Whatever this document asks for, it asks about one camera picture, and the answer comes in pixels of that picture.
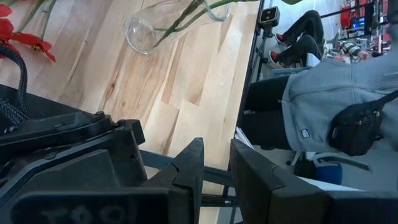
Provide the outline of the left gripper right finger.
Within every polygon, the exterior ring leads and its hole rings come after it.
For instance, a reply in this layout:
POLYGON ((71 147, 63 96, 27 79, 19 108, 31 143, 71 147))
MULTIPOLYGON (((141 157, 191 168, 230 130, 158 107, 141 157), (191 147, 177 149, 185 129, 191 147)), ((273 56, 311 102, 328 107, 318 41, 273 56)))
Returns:
POLYGON ((231 175, 244 223, 397 224, 397 193, 323 190, 238 139, 231 175))

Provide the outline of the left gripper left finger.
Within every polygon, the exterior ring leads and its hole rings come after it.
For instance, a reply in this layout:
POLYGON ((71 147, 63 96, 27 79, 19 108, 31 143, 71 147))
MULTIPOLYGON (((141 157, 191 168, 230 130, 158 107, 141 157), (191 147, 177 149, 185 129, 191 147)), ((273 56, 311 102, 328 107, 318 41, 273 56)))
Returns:
POLYGON ((123 186, 104 149, 1 188, 1 223, 198 223, 204 143, 195 138, 149 180, 123 186))

